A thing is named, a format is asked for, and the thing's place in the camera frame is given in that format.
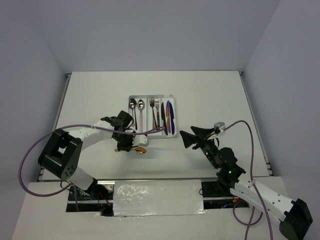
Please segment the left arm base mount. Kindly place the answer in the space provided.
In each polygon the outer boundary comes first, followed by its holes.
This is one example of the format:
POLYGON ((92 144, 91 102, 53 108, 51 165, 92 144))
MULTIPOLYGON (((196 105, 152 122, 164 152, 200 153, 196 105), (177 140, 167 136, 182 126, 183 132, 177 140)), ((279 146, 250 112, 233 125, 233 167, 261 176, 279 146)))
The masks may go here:
POLYGON ((95 196, 88 195, 78 187, 68 187, 68 197, 65 211, 67 213, 97 213, 99 216, 114 216, 114 183, 100 183, 105 190, 100 190, 95 196))

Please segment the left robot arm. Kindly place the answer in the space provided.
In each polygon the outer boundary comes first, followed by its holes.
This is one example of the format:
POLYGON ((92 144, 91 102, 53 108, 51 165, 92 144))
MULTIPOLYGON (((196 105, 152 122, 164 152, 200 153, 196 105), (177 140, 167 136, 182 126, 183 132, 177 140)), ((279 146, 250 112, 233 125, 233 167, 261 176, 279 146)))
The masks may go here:
POLYGON ((130 151, 145 142, 130 130, 133 118, 125 111, 118 116, 103 117, 93 126, 65 131, 56 129, 42 150, 38 164, 61 179, 80 189, 80 194, 91 200, 97 195, 107 195, 108 190, 78 167, 81 152, 104 140, 114 139, 119 151, 130 151))

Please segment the silver spoon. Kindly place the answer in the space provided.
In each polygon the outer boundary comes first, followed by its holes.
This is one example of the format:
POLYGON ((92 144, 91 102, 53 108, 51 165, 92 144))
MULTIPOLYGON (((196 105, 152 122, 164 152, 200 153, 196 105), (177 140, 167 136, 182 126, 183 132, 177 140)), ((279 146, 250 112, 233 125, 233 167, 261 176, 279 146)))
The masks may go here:
POLYGON ((131 109, 133 117, 135 116, 136 104, 137 104, 136 100, 134 98, 130 98, 128 105, 129 105, 129 108, 131 109))

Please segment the silver fork with black handle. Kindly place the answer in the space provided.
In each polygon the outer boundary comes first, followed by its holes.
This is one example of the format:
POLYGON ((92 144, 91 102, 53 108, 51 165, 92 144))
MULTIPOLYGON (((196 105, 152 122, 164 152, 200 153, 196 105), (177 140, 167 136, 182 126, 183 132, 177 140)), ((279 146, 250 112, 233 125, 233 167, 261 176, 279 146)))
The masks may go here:
POLYGON ((160 99, 159 98, 155 98, 154 99, 154 106, 156 108, 156 122, 157 122, 157 126, 160 127, 160 112, 159 112, 159 108, 160 108, 160 99))

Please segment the iridescent rainbow knife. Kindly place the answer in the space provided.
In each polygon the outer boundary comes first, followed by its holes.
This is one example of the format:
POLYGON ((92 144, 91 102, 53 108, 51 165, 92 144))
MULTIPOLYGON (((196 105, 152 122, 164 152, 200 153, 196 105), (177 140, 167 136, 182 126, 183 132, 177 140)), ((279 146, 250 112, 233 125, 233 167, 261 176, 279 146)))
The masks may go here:
POLYGON ((166 129, 168 133, 171 133, 171 123, 170 123, 170 101, 166 102, 166 129))

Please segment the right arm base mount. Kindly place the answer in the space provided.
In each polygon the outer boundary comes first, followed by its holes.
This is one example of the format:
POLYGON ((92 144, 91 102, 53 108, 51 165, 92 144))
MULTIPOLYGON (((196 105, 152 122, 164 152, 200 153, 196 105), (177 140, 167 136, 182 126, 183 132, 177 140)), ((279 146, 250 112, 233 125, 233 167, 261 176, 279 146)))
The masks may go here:
POLYGON ((240 200, 239 197, 219 190, 216 181, 202 181, 198 193, 203 197, 203 207, 205 210, 249 207, 249 204, 240 200))

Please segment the black spoon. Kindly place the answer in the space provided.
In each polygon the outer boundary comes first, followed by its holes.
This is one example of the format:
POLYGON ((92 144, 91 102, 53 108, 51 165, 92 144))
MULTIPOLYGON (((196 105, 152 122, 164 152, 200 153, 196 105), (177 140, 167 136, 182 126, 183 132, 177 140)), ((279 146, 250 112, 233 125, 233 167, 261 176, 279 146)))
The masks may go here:
POLYGON ((135 111, 134 111, 134 125, 135 125, 135 129, 137 130, 138 129, 138 125, 137 125, 136 108, 135 108, 135 111))

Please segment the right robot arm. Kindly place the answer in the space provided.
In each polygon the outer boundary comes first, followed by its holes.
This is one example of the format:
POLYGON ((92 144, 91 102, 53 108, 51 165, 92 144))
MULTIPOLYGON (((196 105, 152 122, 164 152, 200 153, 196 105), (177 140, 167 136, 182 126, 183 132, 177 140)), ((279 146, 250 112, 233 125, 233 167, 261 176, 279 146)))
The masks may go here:
POLYGON ((278 225, 280 233, 288 240, 302 240, 313 219, 307 204, 300 198, 293 200, 254 179, 238 166, 237 158, 229 147, 220 148, 215 139, 221 135, 224 123, 213 128, 192 126, 192 133, 181 130, 185 148, 201 149, 210 164, 218 170, 217 190, 223 196, 239 197, 266 214, 268 220, 278 225))

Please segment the copper fork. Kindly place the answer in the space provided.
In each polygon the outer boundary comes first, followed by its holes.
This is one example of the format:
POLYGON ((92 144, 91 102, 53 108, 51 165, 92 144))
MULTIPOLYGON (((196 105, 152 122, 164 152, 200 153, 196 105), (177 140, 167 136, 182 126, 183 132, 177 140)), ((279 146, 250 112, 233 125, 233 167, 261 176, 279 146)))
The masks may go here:
POLYGON ((156 128, 156 123, 155 123, 155 114, 154 114, 154 106, 155 106, 155 101, 153 97, 150 97, 149 99, 149 105, 151 107, 151 118, 152 118, 152 129, 156 128))

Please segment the gold spoon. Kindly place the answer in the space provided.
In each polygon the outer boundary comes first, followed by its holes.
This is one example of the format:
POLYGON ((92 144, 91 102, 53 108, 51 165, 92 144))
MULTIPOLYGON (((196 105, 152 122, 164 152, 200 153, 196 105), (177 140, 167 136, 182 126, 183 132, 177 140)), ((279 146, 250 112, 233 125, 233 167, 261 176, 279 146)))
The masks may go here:
MULTIPOLYGON (((119 149, 119 148, 115 148, 114 149, 115 152, 120 152, 120 151, 124 151, 123 149, 119 149)), ((135 151, 139 154, 145 154, 147 152, 147 150, 143 147, 137 147, 137 148, 133 148, 133 149, 130 149, 129 151, 135 151)))

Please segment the blue knife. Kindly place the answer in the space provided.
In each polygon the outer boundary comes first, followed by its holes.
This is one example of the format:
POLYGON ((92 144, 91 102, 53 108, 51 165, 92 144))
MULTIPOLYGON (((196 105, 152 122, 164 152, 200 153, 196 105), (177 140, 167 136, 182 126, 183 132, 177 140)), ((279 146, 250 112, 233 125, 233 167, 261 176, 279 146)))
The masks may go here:
POLYGON ((175 123, 174 123, 174 110, 171 102, 169 102, 169 112, 170 112, 170 123, 171 123, 171 133, 175 134, 175 123))

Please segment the black knife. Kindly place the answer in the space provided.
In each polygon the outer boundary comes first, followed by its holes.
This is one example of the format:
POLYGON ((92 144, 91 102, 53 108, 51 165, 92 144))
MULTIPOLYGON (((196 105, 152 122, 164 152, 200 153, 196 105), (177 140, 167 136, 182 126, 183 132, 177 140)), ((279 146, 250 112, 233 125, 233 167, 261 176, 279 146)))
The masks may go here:
POLYGON ((166 124, 166 115, 165 115, 165 108, 164 108, 164 103, 161 103, 161 119, 164 127, 164 133, 167 136, 168 131, 167 131, 167 124, 166 124))

